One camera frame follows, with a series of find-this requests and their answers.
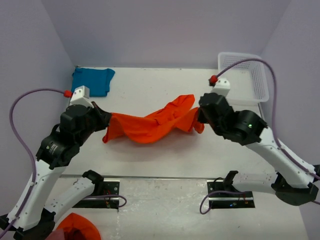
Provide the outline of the orange t shirt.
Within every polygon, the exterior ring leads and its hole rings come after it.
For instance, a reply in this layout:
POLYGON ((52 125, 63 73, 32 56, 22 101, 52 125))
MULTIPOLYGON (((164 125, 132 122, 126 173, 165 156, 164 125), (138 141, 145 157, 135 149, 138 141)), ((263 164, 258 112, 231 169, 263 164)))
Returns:
POLYGON ((116 138, 127 137, 135 143, 152 144, 174 129, 202 134, 205 126, 198 121, 198 108, 193 107, 194 102, 194 95, 187 94, 144 117, 114 112, 102 142, 106 144, 116 138))

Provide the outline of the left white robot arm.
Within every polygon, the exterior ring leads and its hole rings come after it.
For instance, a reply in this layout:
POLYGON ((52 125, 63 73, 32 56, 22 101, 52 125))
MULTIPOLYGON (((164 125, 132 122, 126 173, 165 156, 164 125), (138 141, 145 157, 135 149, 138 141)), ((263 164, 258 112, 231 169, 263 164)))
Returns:
POLYGON ((60 116, 36 153, 35 170, 14 208, 0 217, 0 227, 12 231, 15 240, 44 240, 58 219, 82 199, 103 193, 104 178, 93 170, 84 172, 75 185, 48 201, 57 180, 91 134, 104 131, 112 114, 90 106, 70 105, 60 116))

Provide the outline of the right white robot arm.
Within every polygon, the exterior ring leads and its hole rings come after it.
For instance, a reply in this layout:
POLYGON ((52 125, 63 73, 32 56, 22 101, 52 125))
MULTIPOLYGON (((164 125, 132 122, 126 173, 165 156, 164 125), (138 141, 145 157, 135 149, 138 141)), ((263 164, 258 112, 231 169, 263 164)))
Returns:
POLYGON ((275 138, 272 128, 259 115, 251 110, 235 111, 224 96, 214 92, 200 98, 198 112, 198 120, 209 124, 216 135, 255 152, 275 170, 258 175, 230 171, 223 180, 223 188, 209 196, 260 192, 273 194, 292 206, 316 202, 319 165, 309 164, 293 153, 275 138))

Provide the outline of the folded blue t shirt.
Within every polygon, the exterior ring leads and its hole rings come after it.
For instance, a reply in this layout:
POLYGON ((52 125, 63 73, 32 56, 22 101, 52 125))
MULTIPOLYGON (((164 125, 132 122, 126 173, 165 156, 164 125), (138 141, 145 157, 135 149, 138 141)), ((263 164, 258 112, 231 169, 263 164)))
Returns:
POLYGON ((110 83, 115 71, 107 69, 93 69, 76 67, 72 73, 71 91, 86 86, 89 88, 90 97, 106 97, 110 91, 110 83))

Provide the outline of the white plastic basket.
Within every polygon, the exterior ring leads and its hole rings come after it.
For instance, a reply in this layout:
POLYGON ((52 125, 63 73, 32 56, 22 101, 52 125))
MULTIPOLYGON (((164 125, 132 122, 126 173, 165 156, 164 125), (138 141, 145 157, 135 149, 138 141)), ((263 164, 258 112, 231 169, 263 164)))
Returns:
MULTIPOLYGON (((217 57, 218 71, 245 59, 260 59, 258 55, 237 52, 220 52, 217 57)), ((221 76, 230 83, 226 98, 238 104, 259 104, 269 100, 269 89, 264 64, 259 61, 242 62, 221 76)))

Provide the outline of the orange cloth in pile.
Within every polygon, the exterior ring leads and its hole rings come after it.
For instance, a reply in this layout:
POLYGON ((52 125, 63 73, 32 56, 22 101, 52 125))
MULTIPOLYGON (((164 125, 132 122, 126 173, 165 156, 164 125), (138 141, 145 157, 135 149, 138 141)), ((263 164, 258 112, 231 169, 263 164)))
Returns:
POLYGON ((99 230, 85 217, 70 213, 63 219, 58 227, 62 231, 65 240, 101 240, 99 230))

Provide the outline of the pink cloth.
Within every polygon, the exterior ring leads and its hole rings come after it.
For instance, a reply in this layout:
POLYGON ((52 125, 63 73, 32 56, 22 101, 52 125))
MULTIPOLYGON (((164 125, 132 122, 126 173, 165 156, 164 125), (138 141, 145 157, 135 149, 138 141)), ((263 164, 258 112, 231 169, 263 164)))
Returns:
POLYGON ((56 229, 45 240, 65 240, 64 230, 56 229))

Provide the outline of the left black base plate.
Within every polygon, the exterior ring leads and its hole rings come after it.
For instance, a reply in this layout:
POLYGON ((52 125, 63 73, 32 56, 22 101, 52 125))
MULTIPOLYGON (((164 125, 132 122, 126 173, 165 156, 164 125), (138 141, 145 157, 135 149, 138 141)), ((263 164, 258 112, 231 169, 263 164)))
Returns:
MULTIPOLYGON (((91 196, 119 195, 120 181, 105 180, 100 190, 96 190, 91 196)), ((93 197, 83 199, 73 206, 75 209, 115 209, 118 210, 120 199, 118 197, 93 197)))

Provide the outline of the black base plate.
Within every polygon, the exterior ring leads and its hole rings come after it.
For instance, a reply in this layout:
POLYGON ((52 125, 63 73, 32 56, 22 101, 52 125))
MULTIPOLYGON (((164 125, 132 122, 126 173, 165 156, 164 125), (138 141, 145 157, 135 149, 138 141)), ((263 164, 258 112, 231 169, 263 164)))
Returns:
POLYGON ((246 192, 243 195, 233 186, 224 187, 223 179, 207 181, 207 192, 210 194, 216 191, 227 191, 231 193, 216 193, 208 198, 208 204, 211 209, 251 209, 255 208, 253 193, 246 192))
MULTIPOLYGON (((100 190, 96 190, 91 196, 119 195, 120 181, 105 180, 100 190)), ((115 209, 118 210, 120 199, 118 197, 93 197, 83 199, 73 206, 75 209, 115 209)))

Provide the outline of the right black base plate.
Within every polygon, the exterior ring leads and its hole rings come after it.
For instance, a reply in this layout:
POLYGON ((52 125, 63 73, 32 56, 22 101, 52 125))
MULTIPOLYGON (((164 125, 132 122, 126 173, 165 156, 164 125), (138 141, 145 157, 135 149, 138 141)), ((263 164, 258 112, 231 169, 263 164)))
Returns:
POLYGON ((246 192, 243 195, 233 186, 224 187, 223 179, 207 181, 207 192, 210 194, 216 191, 227 191, 231 193, 216 193, 208 198, 208 204, 211 209, 251 209, 255 208, 253 193, 246 192))

